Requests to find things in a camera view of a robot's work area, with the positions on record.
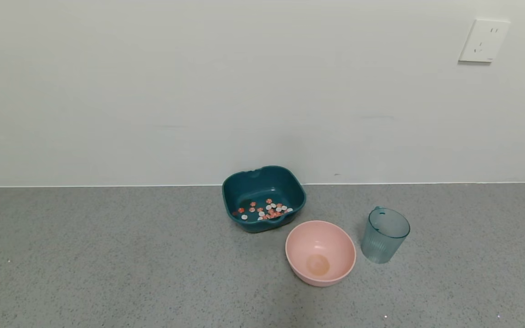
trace countertop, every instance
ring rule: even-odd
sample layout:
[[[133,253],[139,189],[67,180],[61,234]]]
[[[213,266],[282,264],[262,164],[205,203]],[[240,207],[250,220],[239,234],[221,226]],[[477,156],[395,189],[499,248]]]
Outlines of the countertop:
[[[293,223],[257,234],[220,187],[0,189],[0,328],[525,328],[525,184],[304,189]],[[377,205],[411,224],[386,264],[359,249]],[[285,257],[318,219],[358,250],[327,288]]]

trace wall outlet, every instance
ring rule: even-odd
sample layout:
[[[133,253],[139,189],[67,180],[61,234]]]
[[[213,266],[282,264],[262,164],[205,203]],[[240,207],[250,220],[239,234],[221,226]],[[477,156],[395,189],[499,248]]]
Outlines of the wall outlet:
[[[506,38],[509,27],[509,21],[475,20],[459,60],[462,62],[493,62]]]

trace pink bowl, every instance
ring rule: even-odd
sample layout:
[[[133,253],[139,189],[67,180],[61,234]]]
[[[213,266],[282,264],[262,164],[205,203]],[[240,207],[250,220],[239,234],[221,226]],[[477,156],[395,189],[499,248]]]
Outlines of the pink bowl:
[[[337,284],[356,264],[356,247],[350,236],[325,221],[296,226],[287,236],[285,252],[295,274],[313,286]]]

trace baseboard line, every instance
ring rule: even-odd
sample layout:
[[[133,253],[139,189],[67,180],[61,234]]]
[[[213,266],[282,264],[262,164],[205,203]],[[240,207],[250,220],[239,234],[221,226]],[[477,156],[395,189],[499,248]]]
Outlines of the baseboard line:
[[[504,184],[521,184],[525,181],[498,181],[498,182],[370,182],[370,183],[302,183],[302,185],[504,185]],[[221,187],[221,184],[125,184],[125,185],[0,185],[0,188],[119,188],[119,187]]]

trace blue transparent cup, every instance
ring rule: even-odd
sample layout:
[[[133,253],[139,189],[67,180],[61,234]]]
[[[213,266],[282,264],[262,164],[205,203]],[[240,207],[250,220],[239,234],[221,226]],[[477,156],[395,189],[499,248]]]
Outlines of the blue transparent cup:
[[[377,206],[368,216],[362,253],[375,263],[386,263],[410,232],[410,224],[396,210]]]

